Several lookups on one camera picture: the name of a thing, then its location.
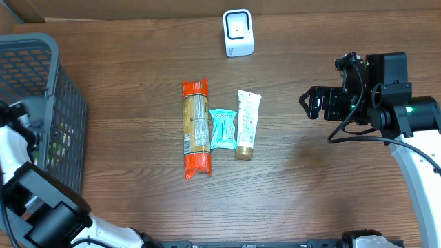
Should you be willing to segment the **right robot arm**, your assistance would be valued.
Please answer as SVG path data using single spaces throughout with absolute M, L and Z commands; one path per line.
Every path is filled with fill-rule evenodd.
M 351 52 L 334 61 L 340 87 L 313 86 L 299 98 L 307 117 L 339 121 L 328 143 L 381 142 L 404 177 L 423 247 L 440 246 L 440 106 L 414 97 L 407 54 Z

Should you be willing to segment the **green yellow drink pouch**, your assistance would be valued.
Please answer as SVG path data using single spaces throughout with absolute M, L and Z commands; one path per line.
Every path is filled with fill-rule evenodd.
M 68 148 L 73 144 L 75 130 L 65 123 L 59 123 L 59 130 L 51 138 L 46 163 L 51 169 L 58 169 L 61 159 L 67 157 Z

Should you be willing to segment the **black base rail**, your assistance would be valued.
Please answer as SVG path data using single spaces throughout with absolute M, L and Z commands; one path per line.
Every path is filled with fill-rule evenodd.
M 163 248 L 350 248 L 341 239 L 309 239 L 302 242 L 191 242 L 163 241 Z

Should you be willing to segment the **white cream tube gold cap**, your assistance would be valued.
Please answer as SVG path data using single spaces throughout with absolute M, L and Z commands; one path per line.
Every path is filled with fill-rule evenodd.
M 261 98 L 259 94 L 238 91 L 237 159 L 252 159 Z

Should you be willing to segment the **orange cracker package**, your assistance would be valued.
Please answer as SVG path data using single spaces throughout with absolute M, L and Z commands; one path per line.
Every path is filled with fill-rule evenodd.
M 183 159 L 185 179 L 212 175 L 207 79 L 183 81 Z

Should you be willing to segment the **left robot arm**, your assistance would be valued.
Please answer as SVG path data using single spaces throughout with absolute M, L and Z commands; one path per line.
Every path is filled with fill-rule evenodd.
M 79 194 L 38 168 L 26 114 L 20 104 L 1 103 L 1 228 L 15 247 L 160 247 L 146 233 L 94 216 Z

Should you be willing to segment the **grey plastic shopping basket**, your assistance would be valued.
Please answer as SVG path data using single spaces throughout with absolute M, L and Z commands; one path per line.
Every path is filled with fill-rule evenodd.
M 56 41 L 44 33 L 1 36 L 1 100 L 21 103 L 28 128 L 38 138 L 32 152 L 36 165 L 77 193 L 83 191 L 88 104 L 59 60 Z M 58 169 L 46 163 L 59 123 L 73 127 L 73 144 Z

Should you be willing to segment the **teal tissue pack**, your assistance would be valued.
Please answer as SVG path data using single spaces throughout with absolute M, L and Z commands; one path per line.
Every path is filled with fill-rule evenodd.
M 237 142 L 235 139 L 236 128 L 234 119 L 237 112 L 225 109 L 211 109 L 209 113 L 213 124 L 211 149 L 236 150 Z

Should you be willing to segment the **white barcode scanner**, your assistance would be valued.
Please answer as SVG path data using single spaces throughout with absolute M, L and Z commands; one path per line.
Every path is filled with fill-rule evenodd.
M 223 14 L 227 57 L 249 56 L 254 52 L 252 15 L 247 9 L 228 10 Z

